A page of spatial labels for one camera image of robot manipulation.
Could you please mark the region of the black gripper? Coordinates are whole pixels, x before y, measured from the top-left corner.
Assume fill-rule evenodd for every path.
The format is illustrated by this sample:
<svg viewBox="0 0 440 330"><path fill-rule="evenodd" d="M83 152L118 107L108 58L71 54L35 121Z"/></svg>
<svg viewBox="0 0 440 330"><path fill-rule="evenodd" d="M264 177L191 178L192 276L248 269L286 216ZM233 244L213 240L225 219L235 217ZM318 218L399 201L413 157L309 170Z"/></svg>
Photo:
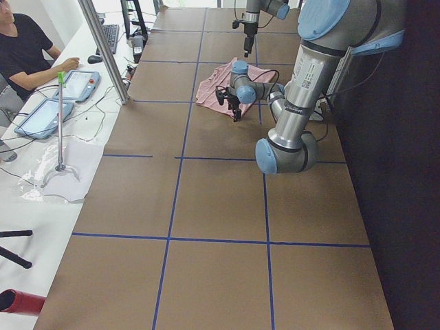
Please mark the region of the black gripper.
<svg viewBox="0 0 440 330"><path fill-rule="evenodd" d="M228 100L228 109L233 113L233 122L241 121L241 110L239 108L240 101L239 99L230 94L227 97Z"/></svg>
<svg viewBox="0 0 440 330"><path fill-rule="evenodd" d="M244 57L248 57L251 54L252 47L254 45L254 37L257 34L257 23L244 22L244 33L246 34L243 49Z"/></svg>

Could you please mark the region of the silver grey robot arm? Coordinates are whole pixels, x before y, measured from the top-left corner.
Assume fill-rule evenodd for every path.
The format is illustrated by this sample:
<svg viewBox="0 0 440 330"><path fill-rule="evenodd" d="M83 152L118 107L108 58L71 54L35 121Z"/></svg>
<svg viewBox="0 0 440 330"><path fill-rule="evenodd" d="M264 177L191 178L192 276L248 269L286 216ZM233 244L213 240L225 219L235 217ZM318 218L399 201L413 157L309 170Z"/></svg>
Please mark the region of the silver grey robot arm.
<svg viewBox="0 0 440 330"><path fill-rule="evenodd" d="M244 25L244 57L247 58L252 53L254 45L254 38L259 29L259 17L261 12L276 17L277 19L284 20L290 10L288 1L279 0L247 0L245 12L241 19Z"/></svg>
<svg viewBox="0 0 440 330"><path fill-rule="evenodd" d="M227 102L239 120L240 104L266 100L276 121L267 137L256 143L255 157L263 173L299 173L316 163L318 143L305 127L340 59L347 52L364 56L399 47L406 8L406 1L307 1L298 17L300 46L285 87L254 82L246 62L232 64L229 86L216 90L218 103Z"/></svg>

